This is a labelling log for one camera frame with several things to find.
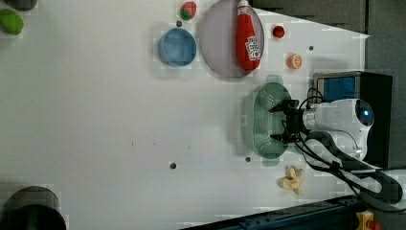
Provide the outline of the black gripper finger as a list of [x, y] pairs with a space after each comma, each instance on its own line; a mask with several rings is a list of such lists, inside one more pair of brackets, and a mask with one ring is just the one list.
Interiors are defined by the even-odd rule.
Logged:
[[284, 111], [285, 105], [283, 103], [278, 103], [274, 107], [269, 109], [270, 113]]
[[279, 142], [285, 143], [285, 138], [284, 138], [284, 135], [282, 135], [282, 134], [273, 134], [273, 135], [270, 135], [270, 137]]

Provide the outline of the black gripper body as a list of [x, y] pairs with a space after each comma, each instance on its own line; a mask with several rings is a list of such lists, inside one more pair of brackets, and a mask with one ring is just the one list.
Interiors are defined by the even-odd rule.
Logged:
[[282, 134], [284, 143], [294, 143], [300, 139], [301, 134], [307, 135], [309, 133], [303, 120], [304, 110], [299, 108], [298, 100], [283, 100], [282, 112], [285, 115]]

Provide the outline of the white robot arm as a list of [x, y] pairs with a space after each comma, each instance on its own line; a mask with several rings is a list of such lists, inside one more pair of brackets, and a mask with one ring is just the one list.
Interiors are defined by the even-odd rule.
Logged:
[[282, 114], [283, 132], [271, 137], [294, 144], [312, 169], [330, 173], [354, 192], [384, 205], [405, 203], [405, 171], [384, 170], [365, 161], [374, 125], [367, 102], [342, 99], [304, 106], [282, 100], [269, 111]]

